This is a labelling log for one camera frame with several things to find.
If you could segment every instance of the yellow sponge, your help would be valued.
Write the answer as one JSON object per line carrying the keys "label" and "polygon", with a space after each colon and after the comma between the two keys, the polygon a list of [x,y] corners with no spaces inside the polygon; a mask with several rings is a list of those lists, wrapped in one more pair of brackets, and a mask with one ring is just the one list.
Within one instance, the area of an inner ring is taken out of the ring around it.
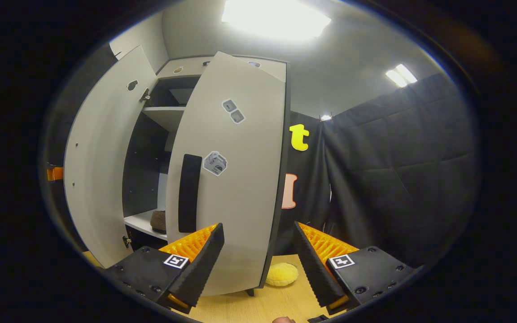
{"label": "yellow sponge", "polygon": [[267,274],[267,284],[272,286],[287,286],[298,278],[298,269],[288,262],[271,265]]}

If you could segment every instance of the orange letter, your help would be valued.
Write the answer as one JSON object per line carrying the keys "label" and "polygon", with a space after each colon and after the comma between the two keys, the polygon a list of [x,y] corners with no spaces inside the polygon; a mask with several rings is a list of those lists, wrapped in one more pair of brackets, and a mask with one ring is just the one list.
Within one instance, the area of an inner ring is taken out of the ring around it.
{"label": "orange letter", "polygon": [[291,209],[296,206],[294,201],[294,182],[298,179],[295,174],[287,174],[285,177],[285,192],[283,193],[283,209]]}

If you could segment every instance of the ceiling light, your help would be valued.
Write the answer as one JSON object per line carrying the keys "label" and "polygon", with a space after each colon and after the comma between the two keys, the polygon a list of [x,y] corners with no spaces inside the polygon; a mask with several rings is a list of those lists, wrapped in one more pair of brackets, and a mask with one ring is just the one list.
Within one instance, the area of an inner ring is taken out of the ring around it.
{"label": "ceiling light", "polygon": [[318,37],[330,18],[296,0],[227,0],[223,22],[268,37]]}
{"label": "ceiling light", "polygon": [[404,78],[394,70],[386,72],[386,76],[388,76],[399,87],[404,87],[408,85]]}
{"label": "ceiling light", "polygon": [[398,73],[400,73],[400,75],[402,75],[402,77],[404,77],[409,83],[414,83],[417,81],[414,75],[408,71],[408,68],[402,64],[396,66],[396,71],[398,71]]}

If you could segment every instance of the white sticker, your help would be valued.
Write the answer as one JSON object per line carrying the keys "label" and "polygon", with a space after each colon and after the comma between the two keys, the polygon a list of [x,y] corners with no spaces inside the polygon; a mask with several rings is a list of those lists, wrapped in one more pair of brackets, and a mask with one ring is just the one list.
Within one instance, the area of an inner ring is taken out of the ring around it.
{"label": "white sticker", "polygon": [[227,112],[227,113],[231,113],[233,112],[234,110],[237,109],[237,104],[234,103],[234,101],[232,99],[227,99],[227,100],[224,100],[222,103],[221,103],[221,106],[223,107],[223,109]]}
{"label": "white sticker", "polygon": [[218,176],[226,169],[226,158],[221,156],[218,151],[211,151],[211,153],[205,157],[203,168],[215,176]]}
{"label": "white sticker", "polygon": [[239,124],[245,120],[245,116],[242,114],[241,109],[238,108],[237,104],[232,99],[227,99],[221,102],[222,108],[230,116],[232,122]]}
{"label": "white sticker", "polygon": [[355,264],[355,262],[353,262],[348,255],[330,258],[330,262],[332,262],[332,266],[336,269],[344,268],[346,266],[351,266]]}
{"label": "white sticker", "polygon": [[181,269],[185,266],[185,264],[187,263],[187,260],[188,260],[187,257],[171,255],[163,263],[167,266],[174,266],[174,268]]}
{"label": "white sticker", "polygon": [[239,124],[245,120],[245,116],[242,115],[242,111],[235,110],[235,111],[231,112],[230,119],[232,120],[232,122]]}

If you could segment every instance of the cabinet shelf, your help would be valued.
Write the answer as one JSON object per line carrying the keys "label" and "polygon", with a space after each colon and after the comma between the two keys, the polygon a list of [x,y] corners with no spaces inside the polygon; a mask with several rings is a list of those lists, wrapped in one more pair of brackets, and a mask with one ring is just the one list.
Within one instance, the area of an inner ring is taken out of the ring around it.
{"label": "cabinet shelf", "polygon": [[184,106],[151,106],[144,108],[143,113],[169,132],[179,129],[179,122],[185,111]]}
{"label": "cabinet shelf", "polygon": [[133,227],[134,229],[137,229],[150,236],[157,237],[159,239],[163,239],[166,241],[166,235],[153,231],[153,229],[150,225],[150,218],[153,214],[153,211],[157,211],[157,210],[155,209],[155,210],[131,215],[130,217],[126,217],[124,219],[125,225]]}

